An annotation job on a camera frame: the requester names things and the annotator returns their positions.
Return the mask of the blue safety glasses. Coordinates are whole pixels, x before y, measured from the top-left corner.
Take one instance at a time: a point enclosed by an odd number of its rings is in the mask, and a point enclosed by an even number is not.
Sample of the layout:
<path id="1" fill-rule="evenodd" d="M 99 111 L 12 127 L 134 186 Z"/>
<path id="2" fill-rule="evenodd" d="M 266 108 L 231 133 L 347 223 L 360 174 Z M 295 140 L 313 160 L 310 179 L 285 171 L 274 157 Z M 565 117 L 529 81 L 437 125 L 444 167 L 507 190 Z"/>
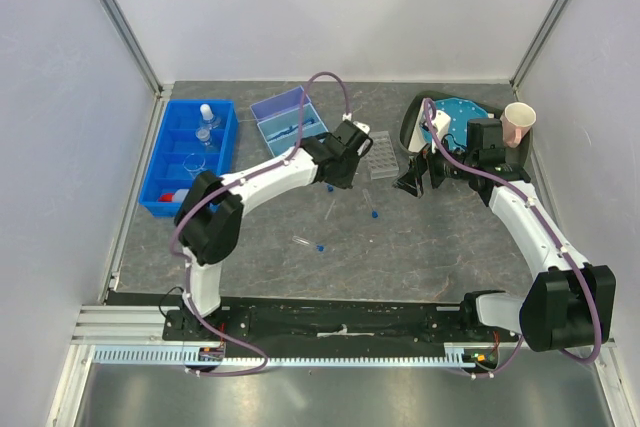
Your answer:
<path id="1" fill-rule="evenodd" d="M 281 130 L 280 132 L 278 132 L 278 133 L 274 134 L 273 136 L 271 136 L 269 138 L 269 140 L 270 141 L 274 141 L 274 140 L 277 140 L 279 138 L 286 137 L 286 136 L 296 132 L 299 128 L 304 128 L 304 127 L 306 127 L 308 125 L 313 125 L 315 123 L 316 123 L 316 121 L 315 121 L 314 118 L 308 118 L 308 119 L 304 120 L 300 125 L 298 125 L 298 124 L 291 125 L 291 126 L 285 128 L 285 129 Z"/>

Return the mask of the glass stirring pipette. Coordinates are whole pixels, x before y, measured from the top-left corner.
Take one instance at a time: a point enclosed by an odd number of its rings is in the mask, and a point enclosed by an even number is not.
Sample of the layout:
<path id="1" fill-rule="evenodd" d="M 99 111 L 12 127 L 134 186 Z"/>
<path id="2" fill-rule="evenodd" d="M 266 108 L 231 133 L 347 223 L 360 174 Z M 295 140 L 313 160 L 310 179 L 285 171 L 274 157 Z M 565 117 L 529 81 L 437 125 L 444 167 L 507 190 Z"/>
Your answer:
<path id="1" fill-rule="evenodd" d="M 324 220 L 328 220 L 329 219 L 329 217 L 330 217 L 331 213 L 333 212 L 334 207 L 336 205 L 336 201 L 337 201 L 337 199 L 335 199 L 335 198 L 331 201 L 331 203 L 330 203 L 330 205 L 329 205 L 329 207 L 327 209 L 327 212 L 326 212 L 326 214 L 324 216 Z"/>

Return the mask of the clear flask white cap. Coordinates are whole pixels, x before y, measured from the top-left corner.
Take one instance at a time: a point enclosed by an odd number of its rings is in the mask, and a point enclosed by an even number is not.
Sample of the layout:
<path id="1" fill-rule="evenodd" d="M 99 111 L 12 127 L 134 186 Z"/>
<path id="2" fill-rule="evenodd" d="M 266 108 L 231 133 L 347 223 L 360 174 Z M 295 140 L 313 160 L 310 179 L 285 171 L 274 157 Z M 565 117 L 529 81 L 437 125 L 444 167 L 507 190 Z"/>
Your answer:
<path id="1" fill-rule="evenodd" d="M 201 115 L 200 126 L 203 129 L 211 131 L 220 127 L 222 118 L 213 111 L 210 104 L 202 103 L 199 110 Z"/>

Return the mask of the small glass beaker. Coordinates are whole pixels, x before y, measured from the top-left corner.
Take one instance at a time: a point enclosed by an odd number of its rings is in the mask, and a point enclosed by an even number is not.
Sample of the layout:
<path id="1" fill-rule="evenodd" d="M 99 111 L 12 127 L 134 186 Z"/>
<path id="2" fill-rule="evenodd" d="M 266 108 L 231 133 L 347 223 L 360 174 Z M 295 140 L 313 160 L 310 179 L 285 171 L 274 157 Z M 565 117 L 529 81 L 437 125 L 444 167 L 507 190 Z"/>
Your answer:
<path id="1" fill-rule="evenodd" d="M 207 127 L 200 127 L 195 131 L 195 137 L 207 153 L 217 153 L 219 151 L 214 142 L 212 131 Z"/>

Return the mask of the glass funnel dish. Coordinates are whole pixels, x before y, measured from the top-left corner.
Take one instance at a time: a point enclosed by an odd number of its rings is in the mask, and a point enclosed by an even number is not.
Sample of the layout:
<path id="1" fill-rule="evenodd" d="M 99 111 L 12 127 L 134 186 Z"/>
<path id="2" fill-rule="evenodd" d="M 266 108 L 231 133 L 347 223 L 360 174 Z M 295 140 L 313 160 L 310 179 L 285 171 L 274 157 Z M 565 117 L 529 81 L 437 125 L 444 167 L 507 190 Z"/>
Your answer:
<path id="1" fill-rule="evenodd" d="M 207 157 L 200 153 L 188 154 L 183 161 L 183 168 L 189 178 L 194 180 L 199 174 L 208 170 Z"/>

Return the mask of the red cap wash bottle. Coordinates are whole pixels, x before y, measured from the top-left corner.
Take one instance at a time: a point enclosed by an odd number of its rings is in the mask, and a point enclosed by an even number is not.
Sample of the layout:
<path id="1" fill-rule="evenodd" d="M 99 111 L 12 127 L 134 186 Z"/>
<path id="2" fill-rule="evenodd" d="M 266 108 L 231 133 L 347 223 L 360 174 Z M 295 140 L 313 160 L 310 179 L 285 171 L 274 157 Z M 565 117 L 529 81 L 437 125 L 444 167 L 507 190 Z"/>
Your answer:
<path id="1" fill-rule="evenodd" d="M 159 202 L 164 202 L 164 203 L 179 203 L 179 204 L 181 204 L 185 200 L 188 192 L 189 192 L 188 189 L 178 189 L 175 192 L 167 192 L 165 194 L 162 194 L 158 198 L 158 201 Z"/>

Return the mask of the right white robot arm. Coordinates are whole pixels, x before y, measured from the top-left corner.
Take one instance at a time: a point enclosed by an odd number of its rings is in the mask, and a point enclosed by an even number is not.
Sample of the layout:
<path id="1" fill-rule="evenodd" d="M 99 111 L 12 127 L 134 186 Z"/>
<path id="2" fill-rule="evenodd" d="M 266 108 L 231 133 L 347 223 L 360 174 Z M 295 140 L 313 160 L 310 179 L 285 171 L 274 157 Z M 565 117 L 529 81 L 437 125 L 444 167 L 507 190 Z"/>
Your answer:
<path id="1" fill-rule="evenodd" d="M 458 328 L 467 339 L 483 339 L 494 327 L 524 337 L 536 352 L 590 346 L 609 339 L 616 279 L 606 265 L 593 265 L 561 233 L 538 199 L 531 178 L 502 142 L 499 120 L 472 119 L 463 148 L 448 145 L 444 122 L 435 120 L 438 143 L 424 137 L 423 116 L 406 120 L 400 143 L 409 169 L 395 185 L 415 197 L 428 181 L 463 180 L 496 215 L 517 244 L 533 277 L 525 297 L 499 290 L 465 295 Z"/>

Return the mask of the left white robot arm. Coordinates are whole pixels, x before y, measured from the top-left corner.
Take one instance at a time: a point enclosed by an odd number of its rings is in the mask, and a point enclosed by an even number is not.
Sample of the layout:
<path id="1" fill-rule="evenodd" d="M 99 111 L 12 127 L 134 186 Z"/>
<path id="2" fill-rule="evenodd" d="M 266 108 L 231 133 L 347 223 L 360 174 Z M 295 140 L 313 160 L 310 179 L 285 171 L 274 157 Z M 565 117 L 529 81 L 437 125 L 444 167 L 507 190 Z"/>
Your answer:
<path id="1" fill-rule="evenodd" d="M 172 255 L 185 262 L 185 329 L 208 340 L 219 329 L 222 261 L 236 248 L 244 217 L 291 190 L 316 183 L 350 189 L 360 160 L 373 145 L 370 127 L 343 120 L 333 132 L 299 139 L 283 154 L 252 168 L 197 175 L 174 218 Z"/>

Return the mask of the white paper sheet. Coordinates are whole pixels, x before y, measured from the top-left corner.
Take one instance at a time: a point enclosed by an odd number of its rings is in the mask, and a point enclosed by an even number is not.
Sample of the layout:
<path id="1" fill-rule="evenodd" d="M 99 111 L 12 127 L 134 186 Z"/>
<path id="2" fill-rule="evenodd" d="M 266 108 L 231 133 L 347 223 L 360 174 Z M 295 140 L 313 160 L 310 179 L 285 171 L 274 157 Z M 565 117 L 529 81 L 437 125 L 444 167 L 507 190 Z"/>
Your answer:
<path id="1" fill-rule="evenodd" d="M 408 130 L 409 133 L 407 148 L 410 152 L 418 152 L 428 140 L 424 138 L 423 127 L 426 118 L 430 116 L 429 106 L 424 106 L 424 95 L 417 96 L 408 109 Z"/>

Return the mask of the clear test tube rack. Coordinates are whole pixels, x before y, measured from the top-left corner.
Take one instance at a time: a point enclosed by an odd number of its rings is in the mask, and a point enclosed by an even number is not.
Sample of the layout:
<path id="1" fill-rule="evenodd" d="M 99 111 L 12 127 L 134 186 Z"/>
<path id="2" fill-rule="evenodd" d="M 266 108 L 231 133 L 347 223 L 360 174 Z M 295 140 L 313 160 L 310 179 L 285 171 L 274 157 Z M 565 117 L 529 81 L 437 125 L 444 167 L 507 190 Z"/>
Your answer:
<path id="1" fill-rule="evenodd" d="M 371 180 L 396 178 L 399 175 L 399 165 L 388 131 L 371 132 L 369 134 L 373 145 L 365 155 Z"/>

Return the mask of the dark grey tray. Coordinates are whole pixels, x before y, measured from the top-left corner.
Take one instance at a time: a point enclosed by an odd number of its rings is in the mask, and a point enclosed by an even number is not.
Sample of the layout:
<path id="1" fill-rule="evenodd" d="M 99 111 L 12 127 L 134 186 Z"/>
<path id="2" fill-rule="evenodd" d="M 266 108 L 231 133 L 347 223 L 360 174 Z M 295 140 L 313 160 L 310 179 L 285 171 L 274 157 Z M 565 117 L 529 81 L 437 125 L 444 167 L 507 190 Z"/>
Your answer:
<path id="1" fill-rule="evenodd" d="M 442 101 L 450 98 L 467 100 L 467 97 L 465 96 L 460 97 L 456 94 L 448 94 L 436 90 L 419 91 L 407 107 L 399 130 L 398 144 L 405 156 L 411 156 L 417 151 L 417 149 L 410 148 L 410 143 L 414 127 L 416 126 L 416 121 L 419 117 L 422 99 L 426 97 L 431 98 L 433 101 Z M 507 149 L 506 159 L 508 161 L 517 162 L 520 166 L 524 167 L 530 160 L 532 138 L 533 136 L 531 133 L 524 135 L 518 147 Z"/>

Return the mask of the light blue box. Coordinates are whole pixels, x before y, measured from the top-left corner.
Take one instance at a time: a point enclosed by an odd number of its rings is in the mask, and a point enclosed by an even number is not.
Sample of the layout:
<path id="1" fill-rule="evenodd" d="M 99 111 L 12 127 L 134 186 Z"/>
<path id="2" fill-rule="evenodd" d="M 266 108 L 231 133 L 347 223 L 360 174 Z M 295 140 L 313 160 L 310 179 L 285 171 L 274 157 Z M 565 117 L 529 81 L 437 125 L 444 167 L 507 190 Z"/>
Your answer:
<path id="1" fill-rule="evenodd" d="M 325 123 L 309 103 L 305 104 L 302 109 L 290 109 L 262 120 L 257 124 L 260 133 L 268 144 L 290 135 L 295 138 L 299 125 L 302 125 L 303 137 L 327 131 Z"/>
<path id="2" fill-rule="evenodd" d="M 324 124 L 315 123 L 313 125 L 308 125 L 302 128 L 302 137 L 303 138 L 312 137 L 321 133 L 325 133 L 326 131 L 327 131 L 327 128 Z M 285 151 L 287 151 L 288 149 L 290 149 L 296 144 L 298 130 L 286 137 L 282 137 L 277 140 L 270 141 L 269 138 L 273 135 L 274 134 L 271 134 L 267 137 L 267 146 L 269 147 L 272 155 L 276 157 L 283 154 Z"/>

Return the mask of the purple plastic box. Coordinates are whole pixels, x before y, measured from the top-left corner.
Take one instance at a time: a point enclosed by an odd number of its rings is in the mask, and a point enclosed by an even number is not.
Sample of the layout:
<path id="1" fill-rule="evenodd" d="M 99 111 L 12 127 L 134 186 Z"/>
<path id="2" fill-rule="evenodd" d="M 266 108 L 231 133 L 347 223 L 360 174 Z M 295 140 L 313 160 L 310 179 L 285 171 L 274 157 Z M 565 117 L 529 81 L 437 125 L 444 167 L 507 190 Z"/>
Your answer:
<path id="1" fill-rule="evenodd" d="M 286 92 L 252 104 L 250 110 L 255 120 L 261 122 L 276 115 L 297 109 L 301 100 L 303 100 L 304 105 L 311 103 L 311 99 L 309 95 L 305 93 L 304 88 L 297 86 Z"/>

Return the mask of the teal dotted plate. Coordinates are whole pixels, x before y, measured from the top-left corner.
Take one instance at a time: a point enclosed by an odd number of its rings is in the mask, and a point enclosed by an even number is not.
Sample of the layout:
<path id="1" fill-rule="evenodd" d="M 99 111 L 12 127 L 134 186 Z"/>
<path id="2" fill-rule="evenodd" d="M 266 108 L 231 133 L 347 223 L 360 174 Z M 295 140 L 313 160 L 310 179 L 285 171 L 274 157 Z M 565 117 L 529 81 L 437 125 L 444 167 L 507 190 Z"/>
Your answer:
<path id="1" fill-rule="evenodd" d="M 435 107 L 450 118 L 445 138 L 449 150 L 466 149 L 467 124 L 470 120 L 489 118 L 489 114 L 482 107 L 466 99 L 447 98 L 437 100 L 435 101 Z"/>

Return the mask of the pink paper cup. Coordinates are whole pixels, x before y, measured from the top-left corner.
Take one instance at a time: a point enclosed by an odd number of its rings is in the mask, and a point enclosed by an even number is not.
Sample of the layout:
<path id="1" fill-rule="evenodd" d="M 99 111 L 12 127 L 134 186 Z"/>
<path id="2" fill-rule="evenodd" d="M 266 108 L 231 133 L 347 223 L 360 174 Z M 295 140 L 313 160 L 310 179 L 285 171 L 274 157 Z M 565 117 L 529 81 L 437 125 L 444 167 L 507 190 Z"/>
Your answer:
<path id="1" fill-rule="evenodd" d="M 516 148 L 537 120 L 535 110 L 526 103 L 513 102 L 507 105 L 501 114 L 503 142 L 510 148 Z"/>

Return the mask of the blue compartment bin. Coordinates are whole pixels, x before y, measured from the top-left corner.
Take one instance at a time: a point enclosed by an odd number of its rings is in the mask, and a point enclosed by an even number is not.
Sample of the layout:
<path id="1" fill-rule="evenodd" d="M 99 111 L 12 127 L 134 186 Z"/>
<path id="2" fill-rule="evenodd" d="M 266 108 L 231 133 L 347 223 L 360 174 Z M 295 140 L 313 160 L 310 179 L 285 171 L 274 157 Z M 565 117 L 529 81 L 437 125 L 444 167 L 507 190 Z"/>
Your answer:
<path id="1" fill-rule="evenodd" d="M 196 136 L 204 126 L 200 107 L 208 105 L 219 122 L 206 140 Z M 238 119 L 227 99 L 171 100 L 165 110 L 149 160 L 139 204 L 156 218 L 175 216 L 180 201 L 172 197 L 191 187 L 203 170 L 217 175 L 230 171 Z"/>

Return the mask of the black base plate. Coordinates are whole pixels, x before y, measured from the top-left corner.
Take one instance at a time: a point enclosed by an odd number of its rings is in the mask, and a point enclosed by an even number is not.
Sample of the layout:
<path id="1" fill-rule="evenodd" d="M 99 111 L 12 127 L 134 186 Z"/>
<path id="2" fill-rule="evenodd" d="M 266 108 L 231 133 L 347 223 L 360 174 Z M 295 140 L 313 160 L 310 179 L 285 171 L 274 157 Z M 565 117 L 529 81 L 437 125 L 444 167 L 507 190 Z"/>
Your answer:
<path id="1" fill-rule="evenodd" d="M 457 304 L 225 297 L 207 316 L 166 314 L 166 341 L 217 341 L 222 334 L 276 354 L 436 354 L 447 343 L 494 347 L 514 334 L 466 319 Z"/>

